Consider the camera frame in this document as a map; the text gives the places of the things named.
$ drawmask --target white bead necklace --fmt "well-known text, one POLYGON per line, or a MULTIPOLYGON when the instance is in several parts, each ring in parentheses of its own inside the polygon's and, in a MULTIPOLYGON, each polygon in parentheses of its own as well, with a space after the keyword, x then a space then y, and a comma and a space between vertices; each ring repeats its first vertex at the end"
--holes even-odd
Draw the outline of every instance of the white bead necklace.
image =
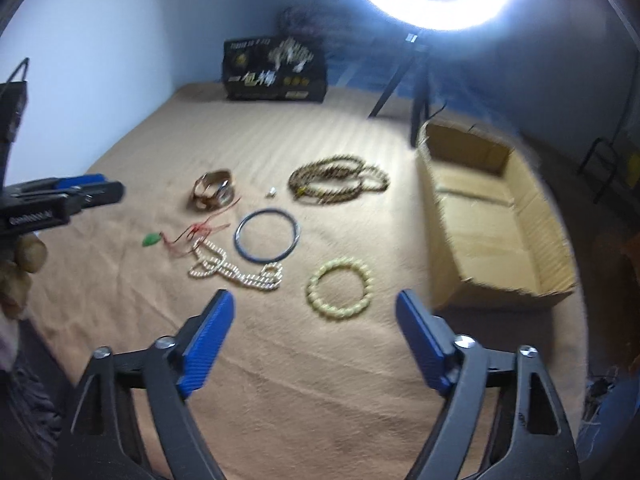
POLYGON ((336 319, 344 319, 361 313, 371 303, 372 293, 373 278, 371 277, 371 271, 362 260, 357 260, 355 258, 336 258, 335 260, 325 263, 318 269, 318 272, 311 276, 309 283, 306 286, 306 300, 309 305, 325 316, 334 317, 336 319), (320 298, 318 294, 318 283, 320 278, 335 269, 353 269, 362 278, 362 281, 364 282, 364 296, 356 304, 347 307, 338 307, 327 304, 320 298))
POLYGON ((238 282, 258 290, 275 290, 282 282, 282 265, 280 263, 266 264, 260 274, 243 274, 238 267, 226 260, 224 249, 217 247, 205 237, 200 237, 193 242, 193 253, 198 261, 189 269, 188 274, 192 278, 208 278, 218 273, 232 282, 238 282), (212 255, 205 255, 203 247, 207 248, 212 255))

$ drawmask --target open cardboard box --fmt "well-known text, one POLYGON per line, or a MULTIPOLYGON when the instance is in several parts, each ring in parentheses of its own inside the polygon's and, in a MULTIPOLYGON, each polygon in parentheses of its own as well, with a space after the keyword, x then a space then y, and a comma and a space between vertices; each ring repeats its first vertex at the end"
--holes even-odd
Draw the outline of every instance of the open cardboard box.
POLYGON ((570 242, 517 150, 431 120, 418 137, 434 306, 542 308, 570 295, 570 242))

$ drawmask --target cardboard box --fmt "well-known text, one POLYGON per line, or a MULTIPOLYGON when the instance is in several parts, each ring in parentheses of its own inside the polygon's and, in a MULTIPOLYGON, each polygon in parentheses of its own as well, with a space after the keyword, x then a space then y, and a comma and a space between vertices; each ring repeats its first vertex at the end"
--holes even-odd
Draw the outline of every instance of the cardboard box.
POLYGON ((432 120, 417 163, 434 306, 543 308, 574 291, 570 242, 519 152, 432 120))
POLYGON ((318 40, 298 36, 225 41, 222 81, 229 99, 322 102, 324 53, 318 40))

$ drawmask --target blue bangle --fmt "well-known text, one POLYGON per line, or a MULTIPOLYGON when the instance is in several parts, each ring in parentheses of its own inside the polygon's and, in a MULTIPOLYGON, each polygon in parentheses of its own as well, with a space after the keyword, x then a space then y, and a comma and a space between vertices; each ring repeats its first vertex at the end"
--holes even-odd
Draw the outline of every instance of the blue bangle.
POLYGON ((299 239, 300 239, 300 225, 298 224, 298 222, 296 222, 296 219, 293 218, 293 216, 291 216, 289 213, 287 213, 283 209, 278 209, 276 207, 268 207, 266 209, 258 209, 258 211, 254 211, 253 213, 245 216, 242 219, 242 221, 240 222, 240 225, 238 226, 238 229, 236 229, 236 234, 234 235, 234 244, 236 245, 236 250, 238 251, 240 256, 242 256, 245 260, 248 260, 254 264, 270 264, 272 262, 282 261, 287 256, 289 256, 292 253, 293 249, 296 248, 296 245, 298 244, 299 239), (245 224, 249 220, 251 220, 251 218, 254 218, 258 215, 267 214, 267 213, 284 216, 284 218, 286 218, 287 220, 289 220, 289 222, 291 222, 291 226, 293 227, 293 241, 286 251, 284 251, 282 254, 279 254, 275 258, 256 258, 255 256, 251 256, 249 253, 247 253, 244 250, 244 248, 242 248, 242 245, 240 245, 240 233, 242 231, 242 228, 245 226, 245 224))

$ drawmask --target jewelry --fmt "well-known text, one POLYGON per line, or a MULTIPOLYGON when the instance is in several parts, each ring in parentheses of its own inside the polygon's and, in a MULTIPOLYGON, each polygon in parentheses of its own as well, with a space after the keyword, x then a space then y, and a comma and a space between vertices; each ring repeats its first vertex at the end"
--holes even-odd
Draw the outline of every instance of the jewelry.
POLYGON ((198 238, 193 243, 193 253, 197 263, 189 269, 192 278, 208 278, 215 273, 221 274, 232 282, 258 290, 275 290, 282 282, 282 265, 278 262, 266 264, 260 274, 243 274, 240 269, 226 260, 226 251, 217 247, 205 237, 198 238), (202 247, 206 247, 211 256, 205 256, 202 247))
POLYGON ((289 189, 296 198, 307 196, 319 204, 346 202, 360 196, 364 191, 382 192, 389 187, 389 176, 379 167, 366 164, 355 155, 334 155, 297 168, 289 177, 289 189), (353 183, 340 188, 320 187, 327 180, 352 180, 353 183), (376 180, 377 184, 367 184, 376 180))
POLYGON ((240 254, 240 256, 242 256, 245 260, 252 262, 254 264, 268 264, 271 262, 280 262, 284 260, 287 256, 289 256, 293 252, 293 249, 296 248, 296 245, 298 244, 298 240, 300 240, 300 225, 298 224, 298 222, 296 222, 296 219, 293 218, 293 216, 291 216, 289 213, 287 213, 283 209, 278 209, 276 207, 258 209, 258 211, 254 211, 253 213, 245 216, 240 222, 238 229, 236 229, 236 234, 234 235, 234 244, 236 245, 236 250, 238 250, 238 253, 240 254), (287 220, 289 220, 289 222, 291 222, 291 227, 293 228, 293 241, 286 251, 284 251, 282 254, 279 254, 274 258, 257 258, 256 256, 251 256, 249 253, 247 253, 244 250, 242 245, 240 245, 240 233, 242 232, 242 228, 245 226, 245 224, 249 220, 251 220, 251 218, 254 218, 258 215, 269 214, 269 213, 284 216, 284 218, 286 218, 287 220))
POLYGON ((193 184, 191 200, 197 209, 212 210, 231 204, 235 194, 234 181, 229 170, 211 171, 193 184))
POLYGON ((372 292, 373 278, 371 277, 371 271, 362 260, 355 258, 336 258, 335 260, 325 263, 311 276, 306 286, 306 300, 309 305, 327 317, 345 319, 355 316, 367 308, 371 303, 372 292), (335 269, 353 269, 362 278, 364 282, 364 296, 356 304, 347 307, 332 306, 325 303, 318 295, 318 282, 320 278, 335 269))

